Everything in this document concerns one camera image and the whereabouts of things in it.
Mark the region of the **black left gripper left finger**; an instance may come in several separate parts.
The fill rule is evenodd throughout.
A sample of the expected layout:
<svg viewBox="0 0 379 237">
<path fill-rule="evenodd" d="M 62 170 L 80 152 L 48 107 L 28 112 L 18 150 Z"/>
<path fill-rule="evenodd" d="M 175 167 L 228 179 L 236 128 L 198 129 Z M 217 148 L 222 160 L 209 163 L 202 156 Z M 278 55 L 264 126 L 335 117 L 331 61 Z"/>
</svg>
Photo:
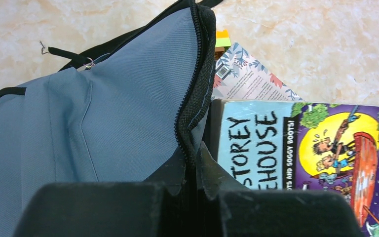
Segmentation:
<svg viewBox="0 0 379 237">
<path fill-rule="evenodd" d="M 173 154 L 144 182 L 159 183 L 172 196 L 178 195 L 185 183 L 186 162 L 183 154 Z"/>
</svg>

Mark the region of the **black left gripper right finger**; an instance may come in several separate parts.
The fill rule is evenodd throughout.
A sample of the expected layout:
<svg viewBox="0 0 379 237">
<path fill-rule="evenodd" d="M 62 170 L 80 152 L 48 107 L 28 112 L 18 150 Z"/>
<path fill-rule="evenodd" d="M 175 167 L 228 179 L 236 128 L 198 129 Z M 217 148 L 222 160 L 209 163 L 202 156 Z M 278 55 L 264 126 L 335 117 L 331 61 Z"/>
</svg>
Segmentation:
<svg viewBox="0 0 379 237">
<path fill-rule="evenodd" d="M 205 143 L 200 143 L 196 155 L 197 189 L 207 200 L 214 200 L 220 191 L 247 191 L 225 171 L 211 156 Z"/>
</svg>

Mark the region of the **blue grey student backpack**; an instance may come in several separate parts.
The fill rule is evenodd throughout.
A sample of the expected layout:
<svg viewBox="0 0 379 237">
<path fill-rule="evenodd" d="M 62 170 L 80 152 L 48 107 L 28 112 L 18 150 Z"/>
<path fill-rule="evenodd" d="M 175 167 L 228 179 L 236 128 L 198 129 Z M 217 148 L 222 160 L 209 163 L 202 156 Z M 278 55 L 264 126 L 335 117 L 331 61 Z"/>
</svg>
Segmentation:
<svg viewBox="0 0 379 237">
<path fill-rule="evenodd" d="M 213 87 L 211 8 L 177 1 L 87 51 L 89 69 L 0 90 L 0 237 L 44 185 L 143 181 L 173 155 L 191 169 Z"/>
</svg>

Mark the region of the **floral pink notebook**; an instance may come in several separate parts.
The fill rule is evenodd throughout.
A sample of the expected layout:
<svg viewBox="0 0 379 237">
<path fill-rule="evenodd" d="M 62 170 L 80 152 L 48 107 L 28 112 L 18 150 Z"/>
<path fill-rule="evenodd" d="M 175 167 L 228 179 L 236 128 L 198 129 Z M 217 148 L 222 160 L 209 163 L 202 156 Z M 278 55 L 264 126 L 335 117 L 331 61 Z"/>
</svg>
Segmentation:
<svg viewBox="0 0 379 237">
<path fill-rule="evenodd" d="M 216 61 L 212 99 L 302 100 L 237 42 Z"/>
</svg>

